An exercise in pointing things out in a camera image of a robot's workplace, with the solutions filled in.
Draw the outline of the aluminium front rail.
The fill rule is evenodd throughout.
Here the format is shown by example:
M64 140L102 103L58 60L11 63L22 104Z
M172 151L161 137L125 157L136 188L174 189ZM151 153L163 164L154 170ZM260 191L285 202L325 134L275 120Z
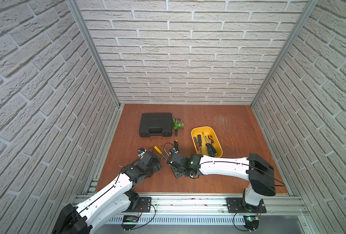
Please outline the aluminium front rail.
M241 194L194 194L194 193L142 193L141 197L151 197L152 211L158 215L229 215L227 198L241 198ZM267 215L309 215L300 197L278 194L265 197L264 208Z

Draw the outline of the right controller board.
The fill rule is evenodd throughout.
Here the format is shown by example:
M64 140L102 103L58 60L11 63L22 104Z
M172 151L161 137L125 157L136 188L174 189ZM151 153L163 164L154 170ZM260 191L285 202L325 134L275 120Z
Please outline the right controller board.
M244 218L244 227L248 231L255 231L259 227L259 218L257 216L243 216Z

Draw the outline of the yellow transparent handle screwdriver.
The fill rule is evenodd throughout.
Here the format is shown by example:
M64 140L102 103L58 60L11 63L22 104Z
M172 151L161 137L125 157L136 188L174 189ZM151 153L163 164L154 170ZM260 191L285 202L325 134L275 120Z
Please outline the yellow transparent handle screwdriver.
M165 160L167 160L167 158L163 155L162 151L161 151L157 146L155 146L154 149L155 149Z

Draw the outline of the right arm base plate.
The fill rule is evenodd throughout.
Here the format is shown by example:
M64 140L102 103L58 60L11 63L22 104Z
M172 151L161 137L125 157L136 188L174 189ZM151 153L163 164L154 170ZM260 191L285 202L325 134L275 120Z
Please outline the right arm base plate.
M226 198L229 213L266 213L264 200L261 199L257 206L247 204L243 198Z

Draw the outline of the yellow black phillips screwdriver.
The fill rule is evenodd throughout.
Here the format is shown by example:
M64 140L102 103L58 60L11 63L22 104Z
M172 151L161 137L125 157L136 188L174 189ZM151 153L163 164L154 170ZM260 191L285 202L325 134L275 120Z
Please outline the yellow black phillips screwdriver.
M198 135L197 135L197 141L198 141L199 153L202 154L202 139L201 139L201 134L198 134Z

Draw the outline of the green black large screwdriver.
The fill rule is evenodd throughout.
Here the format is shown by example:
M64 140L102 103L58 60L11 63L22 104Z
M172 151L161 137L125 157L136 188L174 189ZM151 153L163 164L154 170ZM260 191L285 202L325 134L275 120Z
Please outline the green black large screwdriver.
M209 139L208 139L208 135L205 135L205 134L203 133L203 136L204 136L204 138L205 138L206 147L207 147L209 156L214 158L214 157L216 156L216 154L217 154L216 148L215 148L215 146L213 146L213 145L210 143L210 141L209 141Z

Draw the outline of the black yellow-capped screwdriver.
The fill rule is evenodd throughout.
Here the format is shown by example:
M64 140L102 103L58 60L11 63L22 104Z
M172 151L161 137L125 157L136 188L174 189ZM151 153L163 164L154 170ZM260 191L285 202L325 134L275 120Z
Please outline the black yellow-capped screwdriver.
M175 150L176 150L177 152L179 152L178 140L176 140L176 139L175 139L175 141L174 141L174 146L175 146Z

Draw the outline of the controller board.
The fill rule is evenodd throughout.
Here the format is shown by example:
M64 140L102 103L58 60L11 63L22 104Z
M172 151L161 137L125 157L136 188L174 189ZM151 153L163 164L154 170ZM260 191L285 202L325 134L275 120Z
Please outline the controller board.
M243 216L244 218L244 227L248 231L255 231L259 227L259 218L257 216Z
M136 215L124 215L123 220L121 223L121 227L123 228L124 231L130 231L139 222L139 217Z

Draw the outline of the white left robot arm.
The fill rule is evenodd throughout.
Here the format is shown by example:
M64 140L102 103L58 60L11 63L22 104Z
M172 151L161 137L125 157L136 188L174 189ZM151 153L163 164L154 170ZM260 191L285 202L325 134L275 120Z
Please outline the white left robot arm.
M151 151L124 166L118 176L89 199L66 205L54 225L53 234L91 234L112 217L137 206L133 187L161 170L161 159Z

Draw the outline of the aluminium frame post right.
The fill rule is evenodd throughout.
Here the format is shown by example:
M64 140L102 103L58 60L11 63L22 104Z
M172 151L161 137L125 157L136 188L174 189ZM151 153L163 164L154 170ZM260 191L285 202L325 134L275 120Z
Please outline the aluminium frame post right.
M273 63L272 67L270 68L266 78L262 82L256 96L254 97L253 101L251 102L250 107L254 108L256 106L256 103L260 99L262 93L264 92L266 86L269 84L272 76L276 72L277 68L279 67L280 63L283 61L285 56L288 54L290 48L292 47L293 43L297 39L299 33L301 32L302 28L305 26L306 22L308 21L309 17L311 16L312 12L316 8L317 4L319 3L319 0L309 0L303 9L301 15L299 16L297 22L295 23L291 33L287 37L287 40L285 41L284 45L281 48L281 51L279 52L275 62Z

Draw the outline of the aluminium frame post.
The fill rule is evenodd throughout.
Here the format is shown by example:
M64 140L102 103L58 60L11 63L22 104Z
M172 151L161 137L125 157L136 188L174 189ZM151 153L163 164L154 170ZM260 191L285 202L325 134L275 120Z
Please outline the aluminium frame post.
M309 17L311 16L312 12L316 8L317 4L319 3L319 0L309 0L303 9L301 15L299 16L297 22L295 23L291 33L287 37L287 40L285 41L284 45L281 48L281 51L279 52L275 62L273 63L272 67L270 68L266 78L262 82L256 96L254 97L253 101L251 102L250 107L254 108L256 106L256 103L260 99L262 93L264 92L266 86L269 84L272 76L276 72L277 68L279 67L280 63L283 61L285 56L288 54L290 48L292 47L293 43L297 39L299 33L301 32L302 28L305 26L306 22L308 21Z
M99 52L97 51L96 45L95 45L95 43L91 37L90 31L86 25L86 21L83 18L83 15L81 13L81 10L80 10L77 2L75 0L68 0L67 3L68 3L68 6L70 8L70 11L73 15L73 18L75 19L75 21L78 25L78 28L79 28L79 30L80 30L83 38L84 38L84 41L86 42L86 44L88 46L90 54L92 55L92 57L94 59L95 65L97 66L99 73L100 73L109 93L110 93L110 96L113 100L113 103L115 104L115 106L117 108L120 108L121 104L117 98L117 95L116 95L113 87L112 87L112 84L110 82L108 74L107 74L105 67L102 63L102 60L100 58Z

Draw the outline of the orange black stubby screwdriver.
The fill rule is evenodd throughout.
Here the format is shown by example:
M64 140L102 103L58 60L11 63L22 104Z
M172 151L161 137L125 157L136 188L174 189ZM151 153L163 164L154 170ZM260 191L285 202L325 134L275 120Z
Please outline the orange black stubby screwdriver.
M212 137L211 135L208 135L208 139L209 139L210 143L211 143L213 146L215 146L214 139L213 139L213 137Z

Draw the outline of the left controller board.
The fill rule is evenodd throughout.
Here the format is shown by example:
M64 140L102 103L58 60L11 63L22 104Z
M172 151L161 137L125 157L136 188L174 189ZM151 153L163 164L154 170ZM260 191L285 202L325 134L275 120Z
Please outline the left controller board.
M124 231L130 231L139 222L139 217L136 215L124 215L123 220L121 223L121 227L123 228Z

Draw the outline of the dark red handle screwdriver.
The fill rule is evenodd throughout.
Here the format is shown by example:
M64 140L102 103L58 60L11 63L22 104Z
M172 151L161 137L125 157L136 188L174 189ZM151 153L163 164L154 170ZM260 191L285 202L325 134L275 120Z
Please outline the dark red handle screwdriver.
M196 147L197 153L200 153L200 146L199 146L199 143L197 141L197 138L193 137L193 140L194 140L194 143L195 143L195 147Z

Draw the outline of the yellow plastic storage box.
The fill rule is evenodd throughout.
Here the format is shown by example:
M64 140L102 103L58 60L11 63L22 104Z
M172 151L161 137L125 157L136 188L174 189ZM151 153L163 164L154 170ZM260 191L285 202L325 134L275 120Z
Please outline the yellow plastic storage box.
M215 158L222 157L223 150L213 128L209 126L194 128L191 131L191 138L196 154L213 156ZM211 148L214 150L213 154L208 152L208 144L211 144Z

